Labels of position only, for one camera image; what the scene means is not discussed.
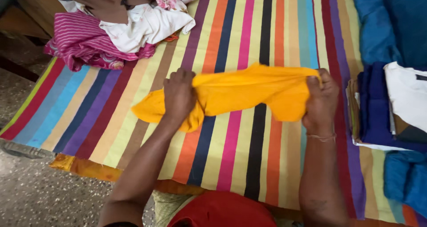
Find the floor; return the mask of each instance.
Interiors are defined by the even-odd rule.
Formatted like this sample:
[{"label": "floor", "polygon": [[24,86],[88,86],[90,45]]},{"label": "floor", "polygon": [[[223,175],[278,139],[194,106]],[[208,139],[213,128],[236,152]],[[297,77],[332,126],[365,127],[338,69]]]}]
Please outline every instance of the floor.
[{"label": "floor", "polygon": [[[51,59],[42,53],[43,47],[29,42],[2,34],[0,42],[1,55],[37,74],[44,71]],[[33,86],[33,82],[0,69],[0,128],[13,117]],[[7,144],[10,143],[0,139],[1,148]],[[21,152],[31,150],[18,147]],[[16,157],[0,150],[0,226],[96,226],[113,183],[51,169],[48,164],[54,154],[37,155],[43,158]],[[145,226],[155,226],[152,198],[145,208],[143,222]]]}]

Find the person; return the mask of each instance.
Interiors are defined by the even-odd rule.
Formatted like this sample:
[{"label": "person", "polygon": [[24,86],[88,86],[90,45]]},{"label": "person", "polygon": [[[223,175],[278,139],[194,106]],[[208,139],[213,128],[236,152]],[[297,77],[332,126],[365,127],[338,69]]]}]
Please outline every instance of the person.
[{"label": "person", "polygon": [[[307,77],[310,98],[302,124],[307,149],[299,202],[305,226],[347,226],[348,215],[339,187],[333,128],[339,88],[328,71],[322,79]],[[193,72],[179,68],[164,80],[165,109],[160,123],[126,167],[106,201],[99,227],[142,227],[144,207],[152,194],[169,144],[195,105]],[[270,212],[243,196],[209,191],[193,198],[169,221],[177,226],[276,226]]]}]

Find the striped cloth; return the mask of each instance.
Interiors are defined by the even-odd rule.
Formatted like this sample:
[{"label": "striped cloth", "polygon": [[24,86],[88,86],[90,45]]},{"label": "striped cloth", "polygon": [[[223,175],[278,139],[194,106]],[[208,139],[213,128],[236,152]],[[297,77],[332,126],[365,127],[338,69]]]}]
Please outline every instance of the striped cloth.
[{"label": "striped cloth", "polygon": [[[121,71],[83,66],[71,73],[53,59],[1,137],[123,169],[156,127],[130,107],[161,89],[177,68],[214,73],[256,61],[324,67],[342,87],[335,129],[350,216],[427,226],[411,208],[384,197],[385,153],[351,141],[345,87],[363,69],[353,0],[196,0],[188,11],[197,23],[190,34]],[[264,104],[206,117],[197,131],[176,133],[159,179],[299,209],[305,131],[300,122],[275,121]]]},{"label": "striped cloth", "polygon": [[99,28],[100,20],[81,11],[55,14],[55,37],[45,47],[45,53],[62,58],[73,72],[84,63],[104,69],[122,69],[123,60],[150,58],[156,45],[146,44],[137,53],[123,53]]}]

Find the purple stripe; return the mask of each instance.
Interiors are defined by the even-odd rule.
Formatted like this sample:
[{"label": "purple stripe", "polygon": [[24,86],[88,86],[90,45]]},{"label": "purple stripe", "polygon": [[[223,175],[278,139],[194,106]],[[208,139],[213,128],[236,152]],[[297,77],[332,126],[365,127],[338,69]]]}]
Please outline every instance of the purple stripe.
[{"label": "purple stripe", "polygon": [[415,212],[415,216],[417,217],[417,221],[418,221],[418,226],[419,227],[427,227],[427,219],[422,216],[421,214]]},{"label": "purple stripe", "polygon": [[109,98],[110,93],[113,90],[114,85],[116,84],[121,72],[121,70],[110,71],[91,108],[88,110],[82,123],[74,132],[73,136],[68,141],[67,145],[62,151],[63,154],[68,154],[71,156],[74,156],[76,154],[77,150],[82,145],[89,131],[92,129],[93,124],[95,123],[99,114],[104,108],[104,104]]},{"label": "purple stripe", "polygon": [[199,0],[199,5],[195,12],[194,20],[195,27],[191,30],[188,37],[187,47],[185,48],[184,58],[182,59],[181,67],[191,70],[193,68],[195,53],[199,45],[200,33],[205,21],[207,6],[209,0]]},{"label": "purple stripe", "polygon": [[[341,33],[341,24],[339,22],[339,13],[338,13],[338,2],[337,0],[329,0],[330,5],[330,14],[332,27],[334,29],[335,37],[335,48],[336,54],[339,63],[339,70],[341,73],[341,90],[344,101],[344,119],[345,125],[349,126],[349,120],[347,113],[347,97],[345,95],[345,88],[347,83],[350,80],[350,71],[348,69],[347,58],[345,55],[344,49],[344,40]],[[355,146],[351,141],[350,129],[346,130],[347,136],[347,153],[348,153],[348,168],[350,171],[351,178],[351,193],[353,196],[353,204],[356,210],[356,216],[358,219],[365,218],[365,204],[366,204],[366,189],[365,182],[363,180],[363,175],[360,167],[359,159],[359,147]]]}]

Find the striped bedsheet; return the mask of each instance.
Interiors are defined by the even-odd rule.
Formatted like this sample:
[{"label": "striped bedsheet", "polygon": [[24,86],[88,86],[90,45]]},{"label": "striped bedsheet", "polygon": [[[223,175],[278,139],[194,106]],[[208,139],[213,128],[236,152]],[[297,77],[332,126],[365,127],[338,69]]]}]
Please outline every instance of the striped bedsheet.
[{"label": "striped bedsheet", "polygon": [[[385,153],[351,142],[345,87],[363,70],[353,0],[197,0],[188,11],[197,24],[188,35],[161,43],[152,58],[127,62],[121,71],[83,66],[72,73],[52,59],[0,137],[123,169],[156,127],[130,107],[161,89],[177,68],[217,73],[256,61],[323,67],[342,87],[335,129],[350,216],[426,226],[410,207],[384,197]],[[275,121],[260,104],[205,117],[197,131],[176,133],[159,179],[299,209],[305,147],[300,122]]]}]

